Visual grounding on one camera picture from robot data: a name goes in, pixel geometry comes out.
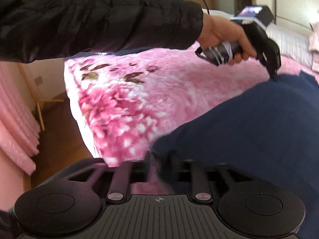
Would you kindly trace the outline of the black jacket left forearm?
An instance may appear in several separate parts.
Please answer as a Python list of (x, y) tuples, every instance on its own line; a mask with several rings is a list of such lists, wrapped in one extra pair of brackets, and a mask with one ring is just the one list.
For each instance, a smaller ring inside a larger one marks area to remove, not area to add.
[(1, 60), (31, 63), (81, 52), (184, 50), (203, 10), (185, 0), (1, 0)]

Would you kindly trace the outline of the person's left hand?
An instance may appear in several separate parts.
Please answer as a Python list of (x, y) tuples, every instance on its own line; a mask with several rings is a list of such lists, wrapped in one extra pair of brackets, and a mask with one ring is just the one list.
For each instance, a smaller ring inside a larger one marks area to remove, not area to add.
[(257, 57), (257, 53), (242, 27), (224, 17), (204, 13), (202, 30), (197, 41), (203, 49), (217, 46), (220, 42), (238, 42), (242, 48), (242, 53), (235, 54), (234, 58), (228, 63), (229, 65), (246, 61), (250, 57)]

